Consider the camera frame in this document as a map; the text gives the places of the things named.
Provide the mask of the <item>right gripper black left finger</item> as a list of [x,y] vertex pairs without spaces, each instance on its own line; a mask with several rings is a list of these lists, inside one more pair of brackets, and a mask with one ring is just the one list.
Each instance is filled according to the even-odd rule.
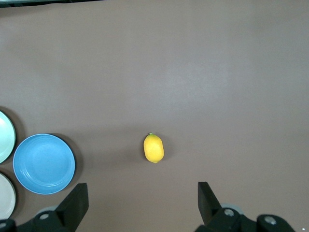
[[2,219],[2,232],[74,232],[88,211],[86,183],[77,184],[55,210],[46,210],[24,224],[13,219]]

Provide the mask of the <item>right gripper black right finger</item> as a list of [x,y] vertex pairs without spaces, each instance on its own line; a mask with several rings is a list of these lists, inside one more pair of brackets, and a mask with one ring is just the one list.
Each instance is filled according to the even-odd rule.
[[198,183],[198,209],[203,225],[197,232],[292,232],[294,229],[283,218],[262,214],[256,221],[231,207],[222,207],[207,182]]

